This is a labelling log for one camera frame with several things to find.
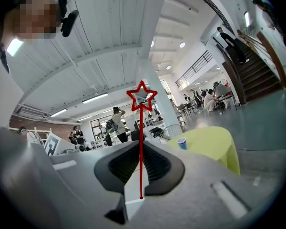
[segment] staircase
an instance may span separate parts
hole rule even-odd
[[[241,79],[246,101],[250,102],[256,98],[283,89],[280,81],[268,65],[240,40],[235,39],[235,41],[246,58],[250,60],[245,64],[241,64],[236,51],[231,46],[226,48]]]

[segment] desk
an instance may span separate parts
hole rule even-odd
[[[176,136],[167,145],[180,148],[176,142],[180,137],[186,138],[188,151],[208,156],[240,175],[236,148],[228,130],[217,126],[198,128]]]

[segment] blue cup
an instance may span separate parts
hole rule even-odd
[[[186,150],[186,138],[185,137],[181,137],[177,139],[177,144],[179,145],[181,149]]]

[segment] backpack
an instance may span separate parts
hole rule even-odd
[[[118,129],[118,125],[113,122],[112,118],[106,122],[106,130],[109,134],[115,132]]]

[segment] fluorescent light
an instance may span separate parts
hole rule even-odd
[[[59,112],[52,114],[51,117],[55,117],[55,116],[65,112],[65,111],[67,111],[67,109],[60,110]]]
[[[83,119],[80,119],[80,120],[78,120],[78,121],[82,121],[82,120],[85,120],[85,119],[89,119],[89,118],[91,118],[92,116],[88,116],[88,117],[85,117],[85,118],[83,118]]]
[[[113,111],[113,109],[105,110],[105,111],[103,111],[103,113],[110,112],[110,111]]]
[[[96,99],[99,99],[99,98],[105,97],[105,96],[108,96],[108,93],[104,93],[104,94],[98,95],[98,96],[96,96],[96,97],[89,98],[89,99],[83,101],[82,103],[83,103],[83,104],[86,104],[86,103],[88,103],[88,102],[91,102],[91,101],[93,101],[93,100],[96,100]]]
[[[245,20],[246,20],[246,27],[248,27],[250,25],[249,12],[245,13]]]
[[[8,49],[7,49],[8,53],[11,56],[14,56],[22,44],[23,44],[23,42],[19,41],[18,39],[12,40]]]

